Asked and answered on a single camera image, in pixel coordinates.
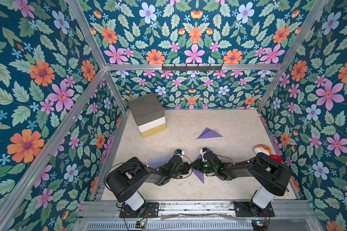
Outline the purple square paper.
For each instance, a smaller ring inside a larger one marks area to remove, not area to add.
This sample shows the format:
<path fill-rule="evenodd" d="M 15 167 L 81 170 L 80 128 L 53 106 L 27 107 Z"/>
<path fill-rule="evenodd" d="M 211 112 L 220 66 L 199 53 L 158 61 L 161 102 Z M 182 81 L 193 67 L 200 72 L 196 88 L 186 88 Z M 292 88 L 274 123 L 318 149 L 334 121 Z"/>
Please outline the purple square paper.
<path fill-rule="evenodd" d="M 217 133 L 214 130 L 211 130 L 210 128 L 205 128 L 205 130 L 198 136 L 199 139 L 211 139 L 211 138 L 221 138 L 223 137 L 219 133 Z"/>
<path fill-rule="evenodd" d="M 202 154 L 199 154 L 198 157 L 196 158 L 196 161 L 197 160 L 202 160 Z M 204 183 L 204 174 L 197 171 L 197 170 L 193 170 L 193 174 L 202 182 Z"/>

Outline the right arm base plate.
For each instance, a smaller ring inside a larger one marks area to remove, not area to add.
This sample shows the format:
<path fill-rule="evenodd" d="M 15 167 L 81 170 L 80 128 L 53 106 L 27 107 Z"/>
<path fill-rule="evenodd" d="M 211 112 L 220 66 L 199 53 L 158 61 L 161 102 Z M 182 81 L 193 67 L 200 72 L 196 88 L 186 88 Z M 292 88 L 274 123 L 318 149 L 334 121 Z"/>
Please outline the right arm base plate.
<path fill-rule="evenodd" d="M 253 201 L 233 201 L 233 205 L 238 218 L 275 217 L 271 202 L 265 208 L 257 206 Z"/>

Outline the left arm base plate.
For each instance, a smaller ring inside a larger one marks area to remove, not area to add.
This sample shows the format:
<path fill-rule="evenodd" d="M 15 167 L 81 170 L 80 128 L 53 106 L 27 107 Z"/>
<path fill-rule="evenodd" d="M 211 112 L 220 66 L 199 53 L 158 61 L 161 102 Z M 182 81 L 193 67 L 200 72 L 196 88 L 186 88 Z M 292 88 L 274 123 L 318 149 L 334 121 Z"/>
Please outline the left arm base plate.
<path fill-rule="evenodd" d="M 123 203 L 119 218 L 157 218 L 159 213 L 158 202 L 145 202 L 137 210 L 133 210 L 128 204 Z"/>

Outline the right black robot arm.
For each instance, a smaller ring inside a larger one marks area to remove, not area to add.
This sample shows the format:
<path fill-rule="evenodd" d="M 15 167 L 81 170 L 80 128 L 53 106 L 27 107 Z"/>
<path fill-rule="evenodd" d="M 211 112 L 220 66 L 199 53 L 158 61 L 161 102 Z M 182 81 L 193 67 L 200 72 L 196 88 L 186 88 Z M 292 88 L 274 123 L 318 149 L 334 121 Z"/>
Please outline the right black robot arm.
<path fill-rule="evenodd" d="M 237 163 L 222 162 L 212 151 L 202 154 L 202 160 L 191 165 L 194 170 L 218 177 L 222 181 L 253 177 L 260 183 L 260 188 L 249 202 L 249 208 L 264 210 L 277 196 L 284 196 L 289 191 L 288 184 L 292 177 L 290 169 L 271 156 L 259 151 L 254 158 Z"/>

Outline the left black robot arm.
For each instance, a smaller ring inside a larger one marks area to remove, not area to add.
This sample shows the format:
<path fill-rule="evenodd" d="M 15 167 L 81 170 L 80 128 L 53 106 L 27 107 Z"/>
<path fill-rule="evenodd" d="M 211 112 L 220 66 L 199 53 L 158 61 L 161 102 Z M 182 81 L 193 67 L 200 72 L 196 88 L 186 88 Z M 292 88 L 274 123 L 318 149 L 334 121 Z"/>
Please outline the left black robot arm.
<path fill-rule="evenodd" d="M 150 167 L 133 157 L 114 165 L 104 177 L 104 184 L 119 203 L 139 213 L 146 207 L 146 200 L 138 192 L 143 184 L 163 186 L 172 179 L 181 180 L 190 175 L 191 163 L 184 162 L 183 157 L 183 154 L 173 155 L 159 167 Z"/>

